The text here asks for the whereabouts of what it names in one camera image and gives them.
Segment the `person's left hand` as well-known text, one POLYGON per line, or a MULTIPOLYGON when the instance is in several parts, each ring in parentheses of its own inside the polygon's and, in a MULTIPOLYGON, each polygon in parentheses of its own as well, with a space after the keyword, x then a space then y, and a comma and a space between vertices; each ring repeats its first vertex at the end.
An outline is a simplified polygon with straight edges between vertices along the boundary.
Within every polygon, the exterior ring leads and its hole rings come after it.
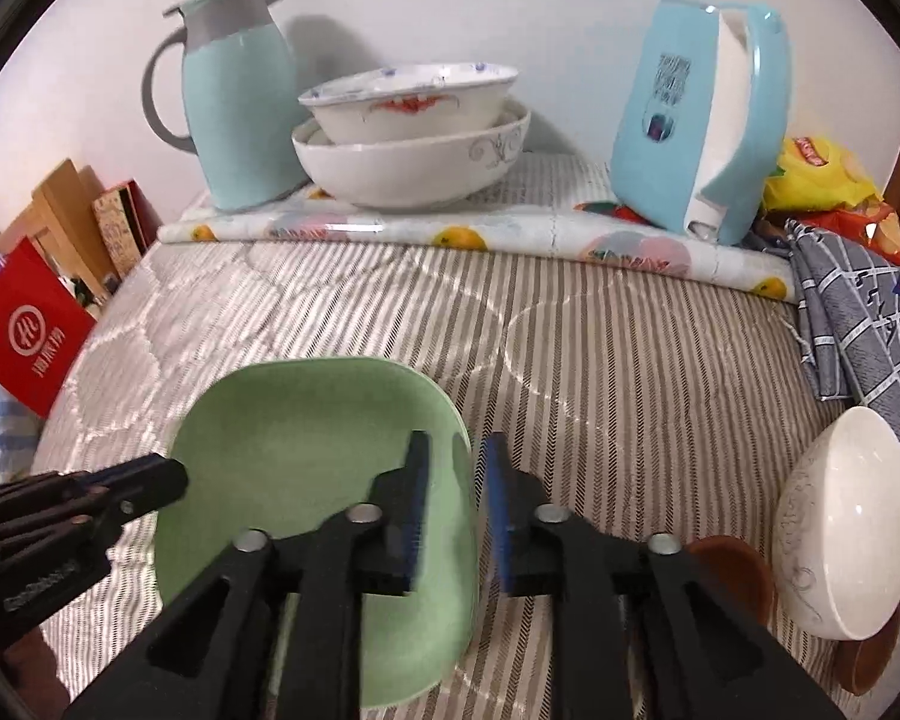
POLYGON ((59 720, 69 692, 58 678, 58 660, 40 628, 27 632, 2 654, 9 683, 23 705, 43 720, 59 720))

